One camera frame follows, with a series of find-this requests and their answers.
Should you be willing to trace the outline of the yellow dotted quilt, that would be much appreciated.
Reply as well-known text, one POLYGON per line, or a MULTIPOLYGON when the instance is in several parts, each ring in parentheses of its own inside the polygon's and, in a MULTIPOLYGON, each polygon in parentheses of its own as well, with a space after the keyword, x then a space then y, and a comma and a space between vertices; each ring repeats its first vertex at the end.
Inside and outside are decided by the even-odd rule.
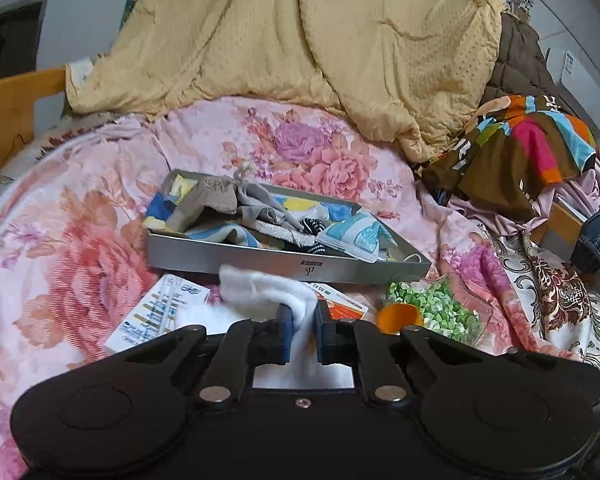
POLYGON ((477 109, 505 8, 504 0, 138 0, 67 98, 79 114, 152 117, 221 96, 313 105, 424 162, 477 109))

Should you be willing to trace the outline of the dark grey cabinet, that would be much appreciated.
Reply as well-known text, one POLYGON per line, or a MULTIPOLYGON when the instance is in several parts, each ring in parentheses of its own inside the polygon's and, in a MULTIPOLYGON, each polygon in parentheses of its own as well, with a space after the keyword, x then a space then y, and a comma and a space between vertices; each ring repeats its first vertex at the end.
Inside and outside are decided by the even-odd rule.
POLYGON ((0 8, 0 79, 36 71, 47 0, 20 0, 0 8))

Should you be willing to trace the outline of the blue denim jeans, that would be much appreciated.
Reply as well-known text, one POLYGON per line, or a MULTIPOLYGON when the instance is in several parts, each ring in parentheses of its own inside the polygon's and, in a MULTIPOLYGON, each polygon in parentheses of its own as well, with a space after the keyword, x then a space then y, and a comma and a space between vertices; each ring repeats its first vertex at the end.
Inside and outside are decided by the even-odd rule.
POLYGON ((583 223, 570 261, 583 274, 600 274, 600 209, 583 223))

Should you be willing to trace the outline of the mauve satin cloth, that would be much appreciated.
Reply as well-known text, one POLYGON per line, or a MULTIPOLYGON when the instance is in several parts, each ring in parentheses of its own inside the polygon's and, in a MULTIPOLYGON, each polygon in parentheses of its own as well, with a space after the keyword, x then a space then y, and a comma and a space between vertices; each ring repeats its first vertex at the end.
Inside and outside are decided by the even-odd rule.
POLYGON ((551 185, 532 203, 534 217, 526 222, 509 220, 501 214, 477 208, 466 200, 452 197, 448 206, 464 217, 478 221, 498 236, 513 236, 519 232, 531 233, 550 218, 554 203, 563 200, 583 217, 588 218, 600 209, 600 160, 595 159, 594 167, 580 177, 551 185))

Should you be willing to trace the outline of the wooden bed rail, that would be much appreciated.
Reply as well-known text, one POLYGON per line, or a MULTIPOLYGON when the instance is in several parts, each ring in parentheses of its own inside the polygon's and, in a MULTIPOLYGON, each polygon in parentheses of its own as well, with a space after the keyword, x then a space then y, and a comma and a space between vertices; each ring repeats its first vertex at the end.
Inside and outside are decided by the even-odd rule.
POLYGON ((0 79, 0 170, 33 142, 35 103, 65 88, 65 66, 0 79))

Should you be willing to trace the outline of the grey linen drawstring pouch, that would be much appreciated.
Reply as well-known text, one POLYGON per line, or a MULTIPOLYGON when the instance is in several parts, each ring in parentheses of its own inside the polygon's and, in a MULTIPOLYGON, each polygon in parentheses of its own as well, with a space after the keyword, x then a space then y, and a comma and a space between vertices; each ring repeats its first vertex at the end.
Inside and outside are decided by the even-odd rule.
POLYGON ((166 220, 166 228, 173 232, 185 232, 206 210, 210 210, 212 214, 226 216, 240 214, 242 220, 253 224, 258 214, 253 206, 242 205, 238 200, 239 185, 250 171, 250 163, 245 162, 235 171, 232 178, 211 176, 199 180, 176 205, 166 220))

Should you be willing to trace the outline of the pink floral bedspread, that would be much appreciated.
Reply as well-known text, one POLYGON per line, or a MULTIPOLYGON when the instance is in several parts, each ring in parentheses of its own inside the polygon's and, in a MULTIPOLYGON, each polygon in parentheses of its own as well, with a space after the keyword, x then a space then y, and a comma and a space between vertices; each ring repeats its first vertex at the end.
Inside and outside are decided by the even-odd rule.
POLYGON ((570 356, 533 326, 490 240, 417 186, 398 148, 322 110, 262 100, 199 102, 152 122, 129 115, 61 143, 0 197, 0 479, 26 469, 8 423, 18 396, 100 359, 155 284, 142 220, 168 173, 245 165, 259 181, 362 205, 429 258, 432 275, 460 274, 493 307, 489 352, 570 356))

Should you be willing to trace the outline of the brown quilted jacket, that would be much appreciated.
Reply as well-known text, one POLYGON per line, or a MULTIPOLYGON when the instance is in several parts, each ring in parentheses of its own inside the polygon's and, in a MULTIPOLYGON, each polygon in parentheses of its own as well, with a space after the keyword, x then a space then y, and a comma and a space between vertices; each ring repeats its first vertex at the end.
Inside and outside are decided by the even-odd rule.
POLYGON ((484 88, 480 104, 508 96, 549 96, 561 110, 582 115, 560 94, 539 45, 539 35, 529 24, 512 14, 502 15, 500 50, 490 80, 484 88))

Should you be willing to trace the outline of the brown multicolour striped garment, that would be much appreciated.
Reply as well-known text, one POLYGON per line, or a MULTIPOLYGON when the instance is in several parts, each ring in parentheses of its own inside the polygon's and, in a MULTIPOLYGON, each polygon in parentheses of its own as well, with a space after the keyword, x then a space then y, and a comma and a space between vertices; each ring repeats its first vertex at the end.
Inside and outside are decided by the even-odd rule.
POLYGON ((502 96, 480 106, 418 174, 440 205, 457 197, 523 224, 538 216, 532 204, 541 192, 582 176, 597 156, 588 126, 553 98, 502 96))

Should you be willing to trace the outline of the brown damask patterned cloth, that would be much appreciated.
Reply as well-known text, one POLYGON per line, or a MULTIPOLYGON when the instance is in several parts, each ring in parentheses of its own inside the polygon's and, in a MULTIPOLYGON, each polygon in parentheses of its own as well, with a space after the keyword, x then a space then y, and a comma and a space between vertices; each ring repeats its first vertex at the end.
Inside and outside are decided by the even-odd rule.
POLYGON ((600 294, 528 235, 488 233, 532 333, 600 371, 600 294))

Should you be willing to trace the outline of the green bead bag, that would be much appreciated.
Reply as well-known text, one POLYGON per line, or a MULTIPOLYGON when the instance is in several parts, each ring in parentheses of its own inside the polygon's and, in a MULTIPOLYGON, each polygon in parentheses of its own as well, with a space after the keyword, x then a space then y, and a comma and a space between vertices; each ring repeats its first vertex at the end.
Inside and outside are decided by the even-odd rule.
POLYGON ((448 278, 425 285, 390 283, 385 306, 389 304, 411 304, 427 330, 462 344, 477 342, 484 329, 479 311, 460 301, 448 278))

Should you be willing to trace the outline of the black white striped sock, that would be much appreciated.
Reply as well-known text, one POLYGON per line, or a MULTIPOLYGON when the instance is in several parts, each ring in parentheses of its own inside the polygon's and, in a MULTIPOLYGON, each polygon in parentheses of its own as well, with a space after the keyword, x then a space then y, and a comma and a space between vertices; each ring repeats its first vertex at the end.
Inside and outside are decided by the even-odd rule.
POLYGON ((317 240, 317 235, 328 227, 328 223, 319 218, 304 218, 301 220, 303 233, 306 236, 312 236, 313 242, 309 245, 301 245, 300 252, 307 254, 326 256, 329 253, 329 248, 317 240))

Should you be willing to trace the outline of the white quilted baby cloth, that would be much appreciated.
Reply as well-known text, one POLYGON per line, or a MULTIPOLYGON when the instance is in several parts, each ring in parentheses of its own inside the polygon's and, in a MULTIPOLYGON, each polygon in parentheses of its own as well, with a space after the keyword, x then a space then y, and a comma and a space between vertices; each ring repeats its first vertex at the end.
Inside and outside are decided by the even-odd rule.
POLYGON ((225 333, 248 318, 274 318, 282 304, 292 313, 290 361, 262 365, 254 371, 253 385, 263 389, 343 389, 353 386, 350 367, 318 362, 314 335, 316 293, 291 278, 240 270, 224 264, 220 269, 220 302, 179 307, 174 326, 202 325, 209 335, 225 333))

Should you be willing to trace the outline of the orange plastic cap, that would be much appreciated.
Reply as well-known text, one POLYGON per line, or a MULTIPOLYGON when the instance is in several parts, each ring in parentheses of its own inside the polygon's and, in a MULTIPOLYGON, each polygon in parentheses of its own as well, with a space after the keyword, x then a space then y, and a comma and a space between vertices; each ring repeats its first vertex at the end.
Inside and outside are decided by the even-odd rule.
POLYGON ((386 304, 376 314, 376 325, 385 334, 395 335, 406 326, 423 326, 424 320, 414 304, 386 304))

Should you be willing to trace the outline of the blue white tissue packet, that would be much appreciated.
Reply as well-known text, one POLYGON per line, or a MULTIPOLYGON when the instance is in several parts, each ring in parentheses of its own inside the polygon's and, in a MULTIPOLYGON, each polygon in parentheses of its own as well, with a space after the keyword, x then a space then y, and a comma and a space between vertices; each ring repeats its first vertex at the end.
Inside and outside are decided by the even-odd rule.
POLYGON ((316 239, 325 247, 367 263, 375 263, 382 250, 388 252, 398 246, 385 225, 366 210, 330 224, 316 239))

